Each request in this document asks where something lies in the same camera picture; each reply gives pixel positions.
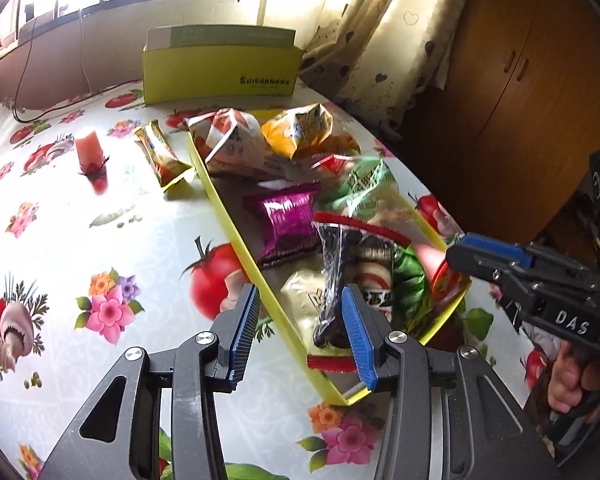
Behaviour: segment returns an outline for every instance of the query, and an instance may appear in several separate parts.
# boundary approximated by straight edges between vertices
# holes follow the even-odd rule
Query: wall
[[[182,23],[254,23],[258,0],[153,0],[101,10],[83,19],[84,69],[92,90],[142,78],[146,30]],[[0,59],[0,101],[45,108],[89,91],[80,67],[80,20],[60,25]]]

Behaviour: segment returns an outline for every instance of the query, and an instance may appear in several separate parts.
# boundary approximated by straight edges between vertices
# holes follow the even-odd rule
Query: cabinet door
[[[445,91],[429,88],[404,116],[400,152],[446,204],[450,162],[493,112],[531,28],[538,0],[467,0],[452,46]]]
[[[513,76],[460,161],[446,208],[468,230],[531,241],[600,148],[600,17],[587,0],[540,0]]]

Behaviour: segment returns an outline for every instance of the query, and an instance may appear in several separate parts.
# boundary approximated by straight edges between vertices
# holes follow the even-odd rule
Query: finger
[[[568,358],[562,362],[562,366],[555,371],[555,380],[562,383],[567,390],[574,390],[580,384],[582,373],[575,359]]]
[[[568,341],[563,341],[560,345],[560,350],[558,351],[558,359],[565,355],[571,355],[573,351],[573,345]]]
[[[548,397],[553,398],[557,403],[567,406],[577,406],[582,400],[582,390],[580,388],[571,390],[560,382],[551,381]]]
[[[569,413],[569,410],[571,409],[571,406],[555,400],[552,396],[549,396],[549,406],[551,406],[552,410],[560,413]]]

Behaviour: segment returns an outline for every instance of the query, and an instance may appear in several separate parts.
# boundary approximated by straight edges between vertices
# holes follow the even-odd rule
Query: snack package
[[[274,152],[292,159],[322,143],[332,127],[331,114],[321,104],[314,104],[276,115],[262,125],[262,135]]]
[[[394,257],[396,245],[411,241],[400,233],[327,212],[314,215],[322,240],[326,277],[324,304],[314,331],[314,344],[349,348],[342,320],[342,289],[349,283],[360,287],[366,303],[392,320]]]
[[[324,139],[320,144],[315,146],[309,146],[306,150],[302,151],[302,158],[316,155],[345,155],[353,156],[360,154],[360,145],[351,137],[347,132],[341,132],[339,134],[332,133],[329,137]]]
[[[136,142],[142,148],[146,160],[154,168],[163,191],[183,179],[187,172],[194,171],[190,164],[182,162],[173,153],[158,126],[158,119],[144,126],[138,126],[133,133],[138,138]]]
[[[223,108],[189,119],[187,124],[211,176],[233,175],[256,181],[285,176],[284,160],[271,151],[253,115]]]
[[[410,335],[416,333],[432,310],[425,271],[413,247],[396,247],[392,327]]]
[[[311,182],[242,198],[242,206],[263,225],[264,248],[257,260],[261,269],[307,257],[320,248],[312,224],[318,193],[320,182]]]
[[[296,322],[298,333],[307,347],[307,367],[323,372],[354,372],[356,364],[349,348],[314,344],[314,330],[324,299],[324,275],[302,269],[293,273],[281,289],[285,306]]]
[[[397,182],[382,158],[330,155],[313,168],[323,183],[320,208],[409,238],[424,266],[433,300],[441,301],[454,289],[460,274],[448,267],[445,253],[434,247],[421,231],[414,220],[414,210],[400,195]]]

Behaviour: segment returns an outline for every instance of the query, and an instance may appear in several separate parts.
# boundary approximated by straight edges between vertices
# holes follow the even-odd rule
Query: cabinet handle
[[[511,51],[511,56],[509,56],[509,60],[507,61],[506,65],[504,66],[504,73],[507,73],[509,71],[509,69],[511,68],[511,65],[513,65],[513,60],[516,59],[516,51],[512,50]]]
[[[526,69],[529,66],[529,58],[525,57],[525,60],[522,62],[522,68],[520,68],[520,72],[518,72],[518,77],[516,81],[522,81],[522,78],[525,76]]]

